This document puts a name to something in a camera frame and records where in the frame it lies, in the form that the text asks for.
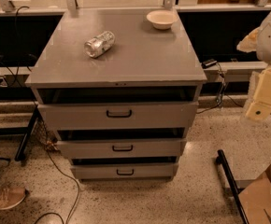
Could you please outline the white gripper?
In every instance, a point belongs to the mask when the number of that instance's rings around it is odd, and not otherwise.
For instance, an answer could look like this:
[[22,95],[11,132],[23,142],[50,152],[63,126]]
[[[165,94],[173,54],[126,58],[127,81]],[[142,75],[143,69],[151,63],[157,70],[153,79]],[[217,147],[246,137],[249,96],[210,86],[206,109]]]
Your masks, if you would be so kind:
[[[236,46],[242,52],[253,52],[257,48],[259,28],[253,29]],[[245,103],[245,117],[253,121],[263,121],[271,114],[271,66],[259,75],[253,101]]]

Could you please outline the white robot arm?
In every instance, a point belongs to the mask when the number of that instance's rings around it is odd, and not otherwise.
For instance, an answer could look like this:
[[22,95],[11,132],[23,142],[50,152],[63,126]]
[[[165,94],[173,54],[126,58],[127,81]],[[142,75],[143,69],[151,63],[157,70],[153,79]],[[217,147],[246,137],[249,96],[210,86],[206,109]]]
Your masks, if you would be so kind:
[[257,58],[267,64],[261,73],[253,72],[250,77],[244,112],[246,119],[263,121],[271,114],[271,11],[259,27],[238,43],[236,49],[255,51]]

